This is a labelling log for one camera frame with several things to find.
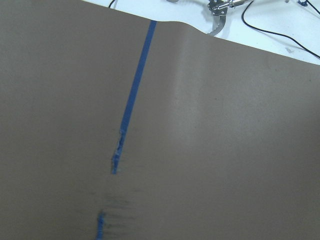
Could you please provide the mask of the reacher grabber stick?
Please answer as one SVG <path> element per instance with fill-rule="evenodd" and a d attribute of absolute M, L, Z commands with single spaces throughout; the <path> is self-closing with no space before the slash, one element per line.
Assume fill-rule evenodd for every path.
<path fill-rule="evenodd" d="M 230 11 L 247 4 L 248 0 L 166 0 L 169 16 L 174 22 L 185 23 L 215 37 L 225 27 Z"/>

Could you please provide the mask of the blue tape line crosswise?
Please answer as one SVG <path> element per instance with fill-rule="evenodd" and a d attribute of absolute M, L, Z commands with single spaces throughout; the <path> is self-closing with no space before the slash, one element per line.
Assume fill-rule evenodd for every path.
<path fill-rule="evenodd" d="M 111 158 L 110 172 L 113 175 L 116 175 L 117 171 L 118 171 L 119 162 L 120 162 L 121 155 L 123 152 L 123 147 L 125 144 L 127 131 L 129 128 L 129 123 L 131 120 L 132 112 L 133 112 L 134 105 L 136 102 L 140 82 L 141 82 L 141 79 L 142 79 L 142 76 L 144 73 L 144 68 L 145 68 L 145 65 L 147 62 L 147 58 L 148 58 L 148 54 L 149 54 L 149 50 L 150 50 L 153 36 L 155 33 L 156 26 L 157 26 L 157 21 L 151 20 L 149 23 L 147 32 L 146 32 L 146 36 L 145 36 L 145 40 L 144 40 L 141 54 L 139 57 L 139 61 L 137 64 L 137 68 L 136 68 L 136 71 L 134 74 L 134 78 L 133 78 L 131 88 L 129 91 L 129 95 L 127 98 L 127 102 L 125 105 L 124 113 L 123 113 L 123 116 L 121 119 L 120 128 L 119 128 L 119 140 L 117 142 L 116 149 L 115 149 L 115 151 L 112 155 L 112 158 Z"/>

